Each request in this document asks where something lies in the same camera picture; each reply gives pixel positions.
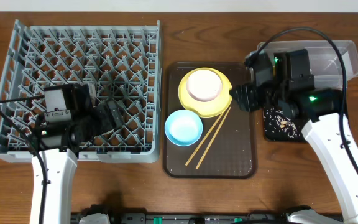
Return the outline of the white bowl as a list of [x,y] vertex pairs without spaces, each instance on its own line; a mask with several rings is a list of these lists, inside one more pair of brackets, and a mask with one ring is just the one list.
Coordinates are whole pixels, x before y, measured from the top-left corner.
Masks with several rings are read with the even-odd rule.
[[188,77],[186,89],[193,99],[208,102],[219,96],[223,89],[223,83],[216,72],[201,69]]

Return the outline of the wooden chopstick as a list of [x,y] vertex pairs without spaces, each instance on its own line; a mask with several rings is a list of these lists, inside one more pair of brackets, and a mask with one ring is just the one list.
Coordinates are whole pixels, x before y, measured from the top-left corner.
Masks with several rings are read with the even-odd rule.
[[219,125],[220,123],[220,119],[223,118],[224,114],[220,114],[218,116],[218,118],[215,120],[215,122],[213,123],[213,125],[210,127],[210,129],[207,131],[207,133],[204,135],[203,139],[201,140],[201,142],[197,145],[196,149],[193,151],[193,153],[191,154],[191,156],[188,158],[188,160],[186,161],[185,165],[187,166],[192,159],[194,158],[194,156],[196,155],[196,153],[199,151],[199,149],[201,148],[201,146],[203,145],[203,143],[205,142],[205,140],[207,140],[207,138],[209,137],[209,135],[211,134],[211,132],[215,129],[216,126]]
[[212,146],[214,140],[216,139],[216,136],[217,136],[218,133],[220,132],[220,129],[222,128],[222,126],[223,126],[223,124],[224,124],[224,122],[225,122],[225,120],[226,120],[226,118],[227,118],[227,116],[228,116],[230,110],[231,110],[231,107],[229,107],[229,108],[227,109],[227,111],[225,112],[223,118],[220,119],[220,123],[219,123],[217,129],[215,130],[215,132],[214,132],[214,134],[213,134],[213,136],[212,136],[210,142],[208,143],[208,145],[207,145],[207,147],[206,147],[206,149],[205,149],[203,155],[201,156],[199,162],[197,163],[196,169],[199,169],[200,166],[202,165],[202,163],[203,163],[203,161],[204,161],[206,155],[207,155],[208,152],[209,152],[209,149],[211,148],[211,146]]

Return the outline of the light blue bowl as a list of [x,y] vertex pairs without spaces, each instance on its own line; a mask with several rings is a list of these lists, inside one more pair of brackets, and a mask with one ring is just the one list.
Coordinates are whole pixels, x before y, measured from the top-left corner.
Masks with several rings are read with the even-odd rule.
[[176,146],[186,147],[199,140],[203,133],[201,118],[190,110],[178,110],[168,116],[165,135]]

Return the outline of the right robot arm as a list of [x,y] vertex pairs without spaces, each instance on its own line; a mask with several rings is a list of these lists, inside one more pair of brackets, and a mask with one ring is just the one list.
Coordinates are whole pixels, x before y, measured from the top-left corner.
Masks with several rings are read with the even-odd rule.
[[344,223],[358,223],[358,147],[346,117],[346,89],[322,84],[305,49],[252,52],[244,64],[252,81],[230,91],[248,112],[274,107],[303,123],[301,134],[313,148],[339,201]]

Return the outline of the yellow plate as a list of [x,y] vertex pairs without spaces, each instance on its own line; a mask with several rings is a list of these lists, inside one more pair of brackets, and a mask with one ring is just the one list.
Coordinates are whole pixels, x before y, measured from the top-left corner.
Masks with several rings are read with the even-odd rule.
[[[193,99],[187,92],[186,81],[188,77],[193,72],[201,69],[207,69],[216,72],[223,83],[223,89],[221,93],[217,98],[213,99],[212,101],[197,101]],[[225,76],[225,74],[214,68],[201,67],[191,70],[181,79],[180,84],[178,86],[178,97],[184,109],[193,111],[199,117],[202,118],[212,118],[223,113],[231,104],[232,96],[229,94],[230,90],[232,90],[232,85],[228,77]]]

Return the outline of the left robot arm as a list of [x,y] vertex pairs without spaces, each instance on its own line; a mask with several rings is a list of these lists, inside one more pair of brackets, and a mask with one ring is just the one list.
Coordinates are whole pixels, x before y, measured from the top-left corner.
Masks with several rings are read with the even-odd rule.
[[96,103],[92,84],[64,84],[44,90],[45,112],[30,140],[34,188],[31,223],[69,223],[73,179],[82,144],[118,130],[124,122],[113,100]]

